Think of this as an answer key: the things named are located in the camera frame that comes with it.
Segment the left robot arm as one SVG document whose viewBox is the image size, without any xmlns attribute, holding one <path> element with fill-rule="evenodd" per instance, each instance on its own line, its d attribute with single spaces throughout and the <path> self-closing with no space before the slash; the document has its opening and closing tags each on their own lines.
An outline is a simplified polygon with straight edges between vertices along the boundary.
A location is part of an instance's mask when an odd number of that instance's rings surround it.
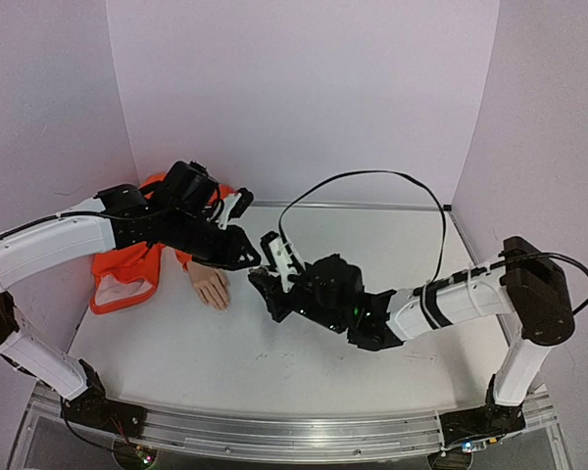
<svg viewBox="0 0 588 470">
<path fill-rule="evenodd" d="M 94 428 L 109 424 L 113 408 L 96 372 L 46 344 L 15 306 L 9 290 L 28 277 L 73 259 L 163 244 L 200 264 L 236 271 L 261 257 L 233 224 L 254 200 L 246 188 L 224 193 L 195 162 L 175 163 L 165 177 L 138 188 L 123 184 L 78 205 L 0 234 L 0 355 L 54 389 Z"/>
</svg>

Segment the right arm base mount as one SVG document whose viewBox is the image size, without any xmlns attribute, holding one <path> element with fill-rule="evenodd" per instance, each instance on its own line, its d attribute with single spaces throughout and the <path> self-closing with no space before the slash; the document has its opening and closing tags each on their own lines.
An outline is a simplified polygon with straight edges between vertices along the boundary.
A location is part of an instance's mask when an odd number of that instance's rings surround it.
<svg viewBox="0 0 588 470">
<path fill-rule="evenodd" d="M 481 406 L 446 412 L 439 417 L 443 448 L 503 438 L 525 428 L 522 405 L 505 406 L 495 403 L 494 382 L 495 375 L 490 379 L 485 402 Z"/>
</svg>

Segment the nail polish bottle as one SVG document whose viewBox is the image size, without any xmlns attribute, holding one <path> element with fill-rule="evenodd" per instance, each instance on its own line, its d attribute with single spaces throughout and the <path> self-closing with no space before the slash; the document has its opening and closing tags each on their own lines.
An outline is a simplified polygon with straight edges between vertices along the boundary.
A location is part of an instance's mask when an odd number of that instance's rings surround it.
<svg viewBox="0 0 588 470">
<path fill-rule="evenodd" d="M 249 270 L 251 274 L 268 274 L 268 270 L 265 266 L 257 266 Z"/>
</svg>

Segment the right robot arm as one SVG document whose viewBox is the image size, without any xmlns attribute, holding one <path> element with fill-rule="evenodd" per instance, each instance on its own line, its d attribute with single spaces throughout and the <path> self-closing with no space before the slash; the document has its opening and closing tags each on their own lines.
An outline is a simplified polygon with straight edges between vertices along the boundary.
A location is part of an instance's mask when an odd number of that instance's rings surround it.
<svg viewBox="0 0 588 470">
<path fill-rule="evenodd" d="M 361 270 L 339 255 L 300 261 L 281 237 L 262 240 L 268 264 L 249 282 L 275 322 L 298 313 L 350 344 L 378 352 L 477 318 L 509 314 L 520 324 L 494 376 L 491 399 L 519 406 L 549 352 L 575 330 L 564 271 L 521 237 L 505 241 L 499 260 L 420 287 L 366 292 Z"/>
</svg>

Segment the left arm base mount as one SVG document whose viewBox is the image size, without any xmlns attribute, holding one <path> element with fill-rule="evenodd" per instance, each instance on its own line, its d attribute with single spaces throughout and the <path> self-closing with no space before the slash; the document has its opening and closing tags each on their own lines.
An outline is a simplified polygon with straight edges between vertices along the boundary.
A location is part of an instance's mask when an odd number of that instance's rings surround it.
<svg viewBox="0 0 588 470">
<path fill-rule="evenodd" d="M 84 389 L 70 399 L 63 399 L 61 415 L 72 424 L 116 433 L 127 439 L 141 438 L 147 410 L 141 405 L 110 399 L 99 374 L 85 360 L 78 361 L 83 373 Z"/>
</svg>

